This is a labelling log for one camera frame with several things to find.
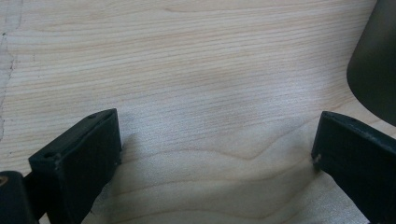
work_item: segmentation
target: black plastic part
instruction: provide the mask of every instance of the black plastic part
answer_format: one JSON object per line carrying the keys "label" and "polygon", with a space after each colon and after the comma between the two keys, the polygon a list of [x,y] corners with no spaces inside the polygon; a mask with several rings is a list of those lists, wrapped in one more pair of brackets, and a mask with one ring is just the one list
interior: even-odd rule
{"label": "black plastic part", "polygon": [[29,162],[32,173],[0,173],[0,223],[81,223],[120,164],[116,109],[89,115]]}
{"label": "black plastic part", "polygon": [[35,190],[47,197],[34,198],[40,215],[47,211],[51,223],[80,223],[95,198],[120,164],[120,130],[117,110],[89,115],[39,150],[29,162]]}
{"label": "black plastic part", "polygon": [[312,158],[372,223],[396,223],[395,139],[356,119],[325,111]]}
{"label": "black plastic part", "polygon": [[38,223],[28,200],[23,176],[18,172],[0,172],[0,223]]}
{"label": "black plastic part", "polygon": [[347,81],[358,100],[396,126],[396,1],[378,0],[352,55]]}

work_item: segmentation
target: hole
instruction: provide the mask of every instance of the hole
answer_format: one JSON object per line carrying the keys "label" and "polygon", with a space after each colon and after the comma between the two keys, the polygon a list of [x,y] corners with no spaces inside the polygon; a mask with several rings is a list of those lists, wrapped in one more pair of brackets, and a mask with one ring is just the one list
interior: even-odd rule
{"label": "hole", "polygon": [[8,177],[5,175],[0,175],[0,187],[2,187],[3,185],[5,185],[8,181]]}
{"label": "hole", "polygon": [[53,152],[47,152],[46,154],[44,154],[44,158],[49,158],[49,157],[53,157],[55,156],[55,154]]}

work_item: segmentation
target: black clamp jaw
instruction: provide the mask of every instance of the black clamp jaw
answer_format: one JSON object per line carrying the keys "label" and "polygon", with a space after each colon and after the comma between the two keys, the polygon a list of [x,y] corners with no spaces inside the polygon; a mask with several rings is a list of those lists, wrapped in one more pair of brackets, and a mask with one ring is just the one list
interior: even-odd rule
{"label": "black clamp jaw", "polygon": [[89,115],[29,158],[32,173],[0,172],[0,222],[81,223],[120,164],[116,109]]}
{"label": "black clamp jaw", "polygon": [[311,155],[372,223],[396,223],[395,139],[325,111]]}

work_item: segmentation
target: wooden surface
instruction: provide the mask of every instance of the wooden surface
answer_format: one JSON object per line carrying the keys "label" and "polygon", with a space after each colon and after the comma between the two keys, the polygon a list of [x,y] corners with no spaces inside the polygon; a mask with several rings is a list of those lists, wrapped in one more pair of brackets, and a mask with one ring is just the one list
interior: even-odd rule
{"label": "wooden surface", "polygon": [[116,107],[123,165],[85,223],[367,223],[313,171],[375,0],[0,0],[0,170]]}

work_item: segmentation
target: wood grain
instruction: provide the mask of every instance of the wood grain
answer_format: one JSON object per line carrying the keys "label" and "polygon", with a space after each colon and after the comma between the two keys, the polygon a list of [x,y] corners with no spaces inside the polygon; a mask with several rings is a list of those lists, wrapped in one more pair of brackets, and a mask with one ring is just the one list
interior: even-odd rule
{"label": "wood grain", "polygon": [[374,5],[1,0],[0,170],[116,107],[123,165],[85,223],[367,223],[309,153],[322,110],[396,136],[346,81]]}

